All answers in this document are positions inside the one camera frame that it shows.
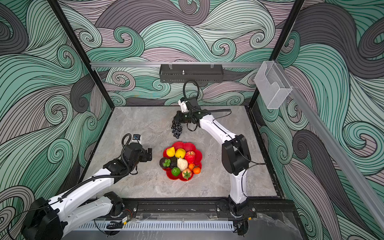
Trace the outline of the dark brown passion fruit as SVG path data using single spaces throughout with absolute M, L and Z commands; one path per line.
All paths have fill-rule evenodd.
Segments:
M 160 159 L 160 167 L 165 170 L 168 169 L 171 166 L 171 160 L 168 158 L 161 158 Z

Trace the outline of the dark purple grape bunch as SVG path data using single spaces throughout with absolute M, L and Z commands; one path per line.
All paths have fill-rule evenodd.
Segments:
M 176 139 L 179 139 L 181 134 L 182 134 L 182 130 L 183 130 L 182 124 L 173 120 L 171 130 L 172 130 L 173 136 Z

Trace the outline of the small wrinkled yellow fruit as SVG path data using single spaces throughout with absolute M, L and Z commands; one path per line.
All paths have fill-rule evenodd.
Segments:
M 168 158 L 174 157 L 175 153 L 176 153 L 176 150 L 174 147 L 170 147 L 170 148 L 166 149 L 166 155 Z

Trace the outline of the dark avocado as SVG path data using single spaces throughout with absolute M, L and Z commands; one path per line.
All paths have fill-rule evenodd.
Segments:
M 173 168 L 177 167 L 177 160 L 178 160 L 178 158 L 172 157 L 172 158 L 170 158 L 170 160 L 171 160 L 170 169 L 173 169 Z

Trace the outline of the red flower-shaped fruit bowl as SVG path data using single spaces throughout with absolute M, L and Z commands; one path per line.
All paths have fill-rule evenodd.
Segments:
M 192 143 L 175 142 L 163 152 L 159 166 L 171 180 L 187 182 L 202 171 L 202 153 Z

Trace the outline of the green lime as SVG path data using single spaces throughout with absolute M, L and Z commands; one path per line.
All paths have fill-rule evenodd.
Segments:
M 178 176 L 181 174 L 181 170 L 180 170 L 178 167 L 174 167 L 174 168 L 172 168 L 172 170 L 171 170 L 171 174 L 172 174 L 174 177 L 178 177 Z

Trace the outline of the large yellow lemon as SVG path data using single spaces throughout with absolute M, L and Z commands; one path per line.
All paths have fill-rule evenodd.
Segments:
M 184 159 L 186 155 L 186 151 L 182 148 L 179 148 L 175 152 L 175 157 L 178 159 Z

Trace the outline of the beige garlic bulb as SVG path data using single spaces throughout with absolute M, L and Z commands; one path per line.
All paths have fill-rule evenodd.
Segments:
M 181 170 L 181 172 L 189 167 L 189 163 L 185 159 L 177 160 L 177 167 Z

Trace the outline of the red apple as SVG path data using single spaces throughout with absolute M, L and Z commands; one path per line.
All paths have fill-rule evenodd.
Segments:
M 194 151 L 186 152 L 184 159 L 188 162 L 188 164 L 194 164 L 196 159 L 196 153 Z

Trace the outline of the small peach fruit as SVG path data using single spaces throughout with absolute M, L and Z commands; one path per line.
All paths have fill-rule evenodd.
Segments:
M 193 172 L 189 168 L 182 171 L 182 178 L 185 181 L 188 181 L 192 176 L 193 176 Z

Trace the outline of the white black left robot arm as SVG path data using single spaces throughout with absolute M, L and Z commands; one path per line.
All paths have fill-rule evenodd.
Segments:
M 138 163 L 151 160 L 151 148 L 144 150 L 140 145 L 124 148 L 120 158 L 109 161 L 87 180 L 49 200 L 39 198 L 34 201 L 21 228 L 23 237 L 27 240 L 60 240 L 98 217 L 121 217 L 125 205 L 116 193 L 106 193 L 91 203 L 87 200 L 128 176 Z

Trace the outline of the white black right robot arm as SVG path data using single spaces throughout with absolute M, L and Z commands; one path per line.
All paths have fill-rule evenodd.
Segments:
M 251 154 L 247 139 L 244 135 L 236 135 L 222 126 L 212 113 L 228 112 L 230 109 L 220 110 L 187 110 L 177 111 L 173 122 L 176 124 L 195 124 L 208 132 L 222 145 L 222 164 L 230 174 L 229 209 L 231 214 L 239 218 L 243 215 L 248 203 L 246 194 L 246 177 L 250 168 Z

